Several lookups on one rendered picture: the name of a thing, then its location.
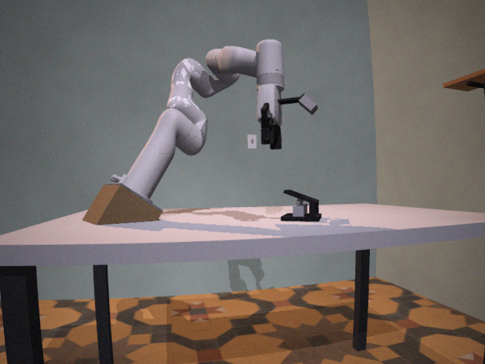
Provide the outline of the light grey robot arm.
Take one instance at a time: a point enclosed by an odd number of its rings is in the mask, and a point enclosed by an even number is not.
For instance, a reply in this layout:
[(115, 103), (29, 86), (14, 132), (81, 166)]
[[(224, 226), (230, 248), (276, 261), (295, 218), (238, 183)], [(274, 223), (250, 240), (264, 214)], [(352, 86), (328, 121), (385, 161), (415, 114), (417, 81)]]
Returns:
[(124, 184), (153, 203), (150, 198), (171, 163), (176, 147), (187, 155), (196, 155), (202, 150), (208, 119), (193, 102), (192, 88), (201, 97), (208, 98), (233, 85), (240, 74), (257, 77), (257, 87), (265, 83), (284, 86), (283, 47), (274, 39), (261, 41), (256, 51), (237, 46), (212, 49), (205, 62), (216, 80), (192, 58), (185, 58), (176, 66), (167, 110), (161, 114), (129, 173), (123, 177), (114, 174), (112, 181)]

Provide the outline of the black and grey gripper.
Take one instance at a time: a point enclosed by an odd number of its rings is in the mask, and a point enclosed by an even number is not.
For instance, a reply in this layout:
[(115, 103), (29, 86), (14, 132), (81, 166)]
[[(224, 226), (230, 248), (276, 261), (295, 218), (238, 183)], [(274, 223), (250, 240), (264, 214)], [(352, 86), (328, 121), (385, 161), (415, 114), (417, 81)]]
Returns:
[(281, 99), (284, 86), (279, 83), (265, 83), (258, 86), (257, 91), (257, 119), (261, 123), (261, 144), (270, 144), (271, 149), (281, 149), (282, 105), (277, 100)]

